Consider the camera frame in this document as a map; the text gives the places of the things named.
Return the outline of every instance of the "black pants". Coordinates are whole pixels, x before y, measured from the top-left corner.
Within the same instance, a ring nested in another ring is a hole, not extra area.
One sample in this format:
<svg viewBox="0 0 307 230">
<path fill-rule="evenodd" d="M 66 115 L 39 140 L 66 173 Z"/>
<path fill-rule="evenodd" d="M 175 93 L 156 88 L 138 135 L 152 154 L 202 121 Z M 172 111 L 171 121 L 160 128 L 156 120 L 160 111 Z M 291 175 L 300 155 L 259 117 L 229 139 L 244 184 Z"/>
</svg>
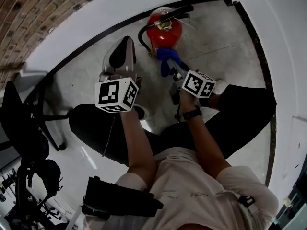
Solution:
<svg viewBox="0 0 307 230">
<path fill-rule="evenodd" d="M 229 85 L 219 98 L 218 109 L 220 112 L 206 123 L 206 127 L 227 159 L 269 123 L 276 101 L 266 89 Z M 95 104 L 82 104 L 70 111 L 69 124 L 71 131 L 89 147 L 128 165 L 125 134 L 118 113 L 109 114 Z M 196 150 L 186 122 L 173 124 L 160 135 L 145 132 L 154 155 L 171 147 Z"/>
</svg>

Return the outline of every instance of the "fire extinguisher handle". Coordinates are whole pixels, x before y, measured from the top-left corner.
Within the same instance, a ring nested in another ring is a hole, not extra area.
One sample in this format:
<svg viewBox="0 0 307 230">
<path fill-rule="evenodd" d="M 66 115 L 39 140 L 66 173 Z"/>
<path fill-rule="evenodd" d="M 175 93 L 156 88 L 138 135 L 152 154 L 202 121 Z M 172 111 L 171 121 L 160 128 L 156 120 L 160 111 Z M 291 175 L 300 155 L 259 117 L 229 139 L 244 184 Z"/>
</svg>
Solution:
<svg viewBox="0 0 307 230">
<path fill-rule="evenodd" d="M 176 17 L 179 14 L 191 12 L 193 10 L 194 10 L 194 7 L 192 5 L 187 5 L 187 6 L 181 7 L 179 9 L 174 10 L 174 11 L 171 11 L 170 13 L 162 15 L 160 17 L 160 22 L 167 21 L 169 19 L 172 19 L 172 18 Z"/>
</svg>

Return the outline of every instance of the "hand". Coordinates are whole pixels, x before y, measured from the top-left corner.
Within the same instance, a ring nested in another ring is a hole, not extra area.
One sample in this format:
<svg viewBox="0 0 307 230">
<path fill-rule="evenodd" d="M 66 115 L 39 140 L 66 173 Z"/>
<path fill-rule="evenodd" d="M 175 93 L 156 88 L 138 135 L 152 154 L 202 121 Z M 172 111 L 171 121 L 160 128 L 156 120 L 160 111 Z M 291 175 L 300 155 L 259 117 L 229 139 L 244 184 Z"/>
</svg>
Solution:
<svg viewBox="0 0 307 230">
<path fill-rule="evenodd" d="M 186 90 L 180 90 L 180 105 L 184 113 L 195 110 L 194 102 L 194 95 L 190 94 Z"/>
</svg>

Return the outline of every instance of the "white cube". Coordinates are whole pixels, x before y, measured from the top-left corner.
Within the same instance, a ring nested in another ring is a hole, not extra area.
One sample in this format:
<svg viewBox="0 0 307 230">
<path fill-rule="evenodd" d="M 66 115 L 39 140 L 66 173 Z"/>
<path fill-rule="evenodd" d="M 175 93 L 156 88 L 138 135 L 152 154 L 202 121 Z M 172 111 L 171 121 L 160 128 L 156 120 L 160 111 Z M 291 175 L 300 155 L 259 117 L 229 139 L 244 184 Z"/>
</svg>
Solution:
<svg viewBox="0 0 307 230">
<path fill-rule="evenodd" d="M 215 86 L 215 81 L 201 72 L 189 71 L 184 79 L 182 89 L 197 98 L 209 98 Z"/>
<path fill-rule="evenodd" d="M 108 113 L 131 111 L 138 91 L 132 78 L 99 82 L 95 86 L 96 107 Z"/>
</svg>

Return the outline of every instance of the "white t-shirt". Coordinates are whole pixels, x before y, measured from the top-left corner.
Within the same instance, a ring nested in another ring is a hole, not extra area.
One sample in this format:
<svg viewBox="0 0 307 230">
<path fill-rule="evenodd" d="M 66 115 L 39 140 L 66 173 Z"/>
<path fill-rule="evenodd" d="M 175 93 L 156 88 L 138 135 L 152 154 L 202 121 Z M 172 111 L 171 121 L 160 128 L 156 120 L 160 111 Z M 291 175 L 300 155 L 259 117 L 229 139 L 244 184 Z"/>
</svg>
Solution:
<svg viewBox="0 0 307 230">
<path fill-rule="evenodd" d="M 155 156 L 158 171 L 150 190 L 164 204 L 153 218 L 111 216 L 103 223 L 89 223 L 91 230 L 176 230 L 185 224 L 198 224 L 213 230 L 265 230 L 277 214 L 278 200 L 249 167 L 222 170 L 216 179 L 199 165 L 196 153 L 185 148 L 170 148 Z M 144 190 L 145 182 L 136 174 L 123 175 L 118 185 Z M 247 226 L 238 198 L 255 198 L 253 221 Z"/>
</svg>

